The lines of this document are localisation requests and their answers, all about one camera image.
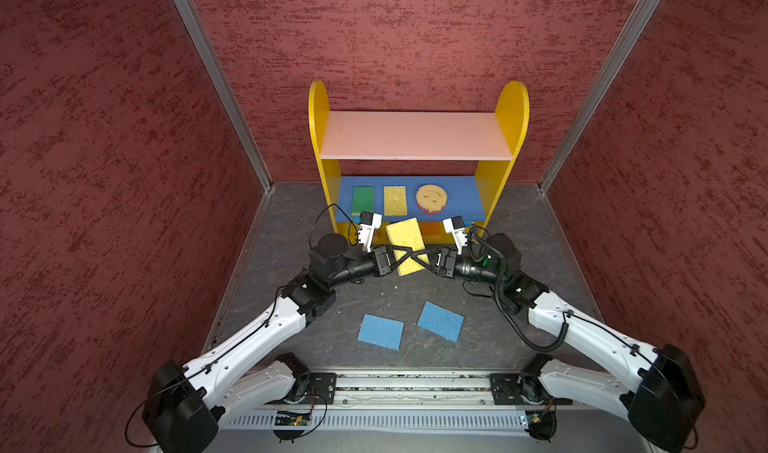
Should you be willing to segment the yellow sponge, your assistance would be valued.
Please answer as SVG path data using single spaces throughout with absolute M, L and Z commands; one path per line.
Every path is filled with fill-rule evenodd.
M 385 216 L 400 217 L 408 214 L 408 198 L 405 186 L 384 186 L 383 197 Z
M 391 245 L 408 246 L 414 250 L 425 249 L 423 237 L 416 218 L 409 218 L 386 226 L 386 232 Z M 424 270 L 414 262 L 414 272 Z

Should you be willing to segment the light blue sponge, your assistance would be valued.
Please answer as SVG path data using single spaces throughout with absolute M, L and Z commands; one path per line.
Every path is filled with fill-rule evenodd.
M 401 321 L 365 314 L 357 340 L 359 342 L 397 351 L 404 330 Z
M 445 340 L 457 343 L 464 317 L 432 302 L 426 302 L 417 325 Z

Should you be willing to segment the round smiley face sponge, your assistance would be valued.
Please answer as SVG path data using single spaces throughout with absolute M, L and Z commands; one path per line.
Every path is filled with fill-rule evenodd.
M 425 184 L 416 192 L 416 204 L 420 210 L 433 215 L 443 211 L 448 203 L 446 190 L 436 184 Z

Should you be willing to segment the bright green sponge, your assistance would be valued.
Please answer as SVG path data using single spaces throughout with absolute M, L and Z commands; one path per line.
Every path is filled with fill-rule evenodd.
M 352 195 L 352 216 L 360 217 L 363 212 L 375 211 L 375 188 L 373 186 L 354 186 Z

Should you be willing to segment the orange sponge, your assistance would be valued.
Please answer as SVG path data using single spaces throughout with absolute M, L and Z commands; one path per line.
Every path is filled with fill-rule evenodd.
M 441 222 L 420 222 L 419 228 L 425 243 L 437 243 L 445 236 Z

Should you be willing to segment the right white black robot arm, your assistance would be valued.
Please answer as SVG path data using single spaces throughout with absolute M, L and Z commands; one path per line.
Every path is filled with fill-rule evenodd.
M 496 307 L 536 353 L 517 377 L 526 403 L 571 400 L 628 421 L 665 452 L 697 447 L 706 400 L 687 354 L 637 340 L 574 307 L 522 271 L 522 254 L 507 235 L 471 235 L 462 247 L 406 257 L 437 276 L 490 286 Z

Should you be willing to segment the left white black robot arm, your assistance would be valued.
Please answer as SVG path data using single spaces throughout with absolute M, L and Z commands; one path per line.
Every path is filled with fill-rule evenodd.
M 309 265 L 276 291 L 256 319 L 201 356 L 178 365 L 169 361 L 153 375 L 141 419 L 164 452 L 201 452 L 226 421 L 255 406 L 298 401 L 309 381 L 308 367 L 293 354 L 251 369 L 281 343 L 322 315 L 336 299 L 335 286 L 383 277 L 406 261 L 424 266 L 423 247 L 364 249 L 341 234 L 324 235 L 309 251 Z

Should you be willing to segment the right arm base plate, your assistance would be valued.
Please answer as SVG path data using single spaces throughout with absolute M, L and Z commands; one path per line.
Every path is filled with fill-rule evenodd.
M 489 381 L 496 406 L 546 407 L 574 404 L 570 399 L 551 396 L 543 387 L 533 386 L 528 380 L 520 380 L 518 373 L 492 373 Z

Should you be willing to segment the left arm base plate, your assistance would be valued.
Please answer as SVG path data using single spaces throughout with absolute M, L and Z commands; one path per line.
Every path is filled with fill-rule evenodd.
M 336 373 L 310 372 L 300 375 L 283 399 L 285 404 L 311 405 L 318 394 L 328 404 L 334 401 Z

